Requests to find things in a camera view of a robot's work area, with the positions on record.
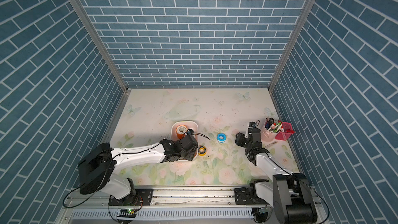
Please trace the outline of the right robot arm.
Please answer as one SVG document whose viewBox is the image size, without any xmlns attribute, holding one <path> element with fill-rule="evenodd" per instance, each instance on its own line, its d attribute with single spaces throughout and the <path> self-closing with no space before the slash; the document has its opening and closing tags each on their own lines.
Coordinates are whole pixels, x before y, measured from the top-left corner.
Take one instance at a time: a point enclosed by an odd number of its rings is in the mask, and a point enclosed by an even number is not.
<svg viewBox="0 0 398 224">
<path fill-rule="evenodd" d="M 247 159 L 269 178 L 235 188 L 235 204 L 270 207 L 280 224 L 316 223 L 318 214 L 307 178 L 283 167 L 263 148 L 260 129 L 249 126 L 245 134 L 236 134 L 235 144 L 243 147 Z"/>
</svg>

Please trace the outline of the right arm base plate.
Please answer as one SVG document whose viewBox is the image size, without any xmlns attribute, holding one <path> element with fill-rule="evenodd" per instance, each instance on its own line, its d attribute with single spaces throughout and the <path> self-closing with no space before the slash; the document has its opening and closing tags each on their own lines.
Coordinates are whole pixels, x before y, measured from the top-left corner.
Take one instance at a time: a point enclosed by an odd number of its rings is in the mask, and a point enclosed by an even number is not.
<svg viewBox="0 0 398 224">
<path fill-rule="evenodd" d="M 239 187 L 234 189 L 234 199 L 236 205 L 255 205 L 257 202 L 251 197 L 249 188 Z"/>
</svg>

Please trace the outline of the white storage box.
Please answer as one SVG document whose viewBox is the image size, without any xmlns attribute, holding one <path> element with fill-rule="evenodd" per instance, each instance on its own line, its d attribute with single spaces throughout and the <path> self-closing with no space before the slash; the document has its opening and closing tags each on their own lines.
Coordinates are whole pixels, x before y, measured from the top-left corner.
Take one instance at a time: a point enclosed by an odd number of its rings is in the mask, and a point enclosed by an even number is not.
<svg viewBox="0 0 398 224">
<path fill-rule="evenodd" d="M 180 121 L 172 126 L 171 140 L 178 160 L 193 161 L 198 155 L 199 126 L 194 121 Z"/>
</svg>

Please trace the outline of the yellow black tape roll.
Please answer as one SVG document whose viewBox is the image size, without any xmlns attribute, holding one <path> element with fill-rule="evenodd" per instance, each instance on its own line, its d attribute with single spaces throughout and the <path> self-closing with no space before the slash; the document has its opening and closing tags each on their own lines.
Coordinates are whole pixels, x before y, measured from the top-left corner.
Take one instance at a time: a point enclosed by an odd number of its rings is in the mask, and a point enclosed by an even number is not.
<svg viewBox="0 0 398 224">
<path fill-rule="evenodd" d="M 207 153 L 207 149 L 205 146 L 199 146 L 198 147 L 198 154 L 199 156 L 204 156 Z"/>
</svg>

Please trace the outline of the blue tape roll small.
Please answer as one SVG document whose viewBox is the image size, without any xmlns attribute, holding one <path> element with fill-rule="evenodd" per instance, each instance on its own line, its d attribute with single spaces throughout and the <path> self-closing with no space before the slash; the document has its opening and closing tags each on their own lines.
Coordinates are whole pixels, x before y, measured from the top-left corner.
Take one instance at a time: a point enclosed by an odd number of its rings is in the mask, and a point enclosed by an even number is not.
<svg viewBox="0 0 398 224">
<path fill-rule="evenodd" d="M 226 139 L 227 139 L 227 137 L 226 137 L 226 135 L 224 133 L 219 133 L 217 135 L 217 141 L 219 143 L 224 143 L 226 141 Z"/>
</svg>

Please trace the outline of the orange tape roll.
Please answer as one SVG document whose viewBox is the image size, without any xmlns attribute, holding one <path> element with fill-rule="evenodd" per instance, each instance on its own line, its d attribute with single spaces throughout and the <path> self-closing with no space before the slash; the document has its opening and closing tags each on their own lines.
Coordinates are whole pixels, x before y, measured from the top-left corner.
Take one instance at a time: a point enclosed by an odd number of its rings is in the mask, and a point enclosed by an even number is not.
<svg viewBox="0 0 398 224">
<path fill-rule="evenodd" d="M 188 129 L 187 126 L 183 124 L 180 124 L 176 127 L 176 135 L 179 140 L 184 138 L 187 129 Z"/>
</svg>

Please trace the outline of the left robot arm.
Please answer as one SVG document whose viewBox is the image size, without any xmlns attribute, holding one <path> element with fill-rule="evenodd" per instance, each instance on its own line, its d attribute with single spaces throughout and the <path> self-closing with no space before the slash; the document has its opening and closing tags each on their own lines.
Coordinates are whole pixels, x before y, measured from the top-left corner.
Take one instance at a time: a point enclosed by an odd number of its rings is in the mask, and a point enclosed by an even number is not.
<svg viewBox="0 0 398 224">
<path fill-rule="evenodd" d="M 196 137 L 190 129 L 180 140 L 163 139 L 136 148 L 112 148 L 109 143 L 102 143 L 78 163 L 79 192 L 90 195 L 101 191 L 118 200 L 134 195 L 132 180 L 121 178 L 121 170 L 143 164 L 192 161 L 199 147 Z"/>
</svg>

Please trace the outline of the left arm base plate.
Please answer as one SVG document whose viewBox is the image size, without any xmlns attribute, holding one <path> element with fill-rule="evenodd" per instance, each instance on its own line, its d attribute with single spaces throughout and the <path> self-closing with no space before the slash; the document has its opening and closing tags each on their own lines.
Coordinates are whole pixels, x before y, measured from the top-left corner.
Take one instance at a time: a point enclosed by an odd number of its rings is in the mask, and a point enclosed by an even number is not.
<svg viewBox="0 0 398 224">
<path fill-rule="evenodd" d="M 151 188 L 136 189 L 134 194 L 129 194 L 126 197 L 118 200 L 110 196 L 109 206 L 149 206 L 152 201 L 154 190 Z"/>
</svg>

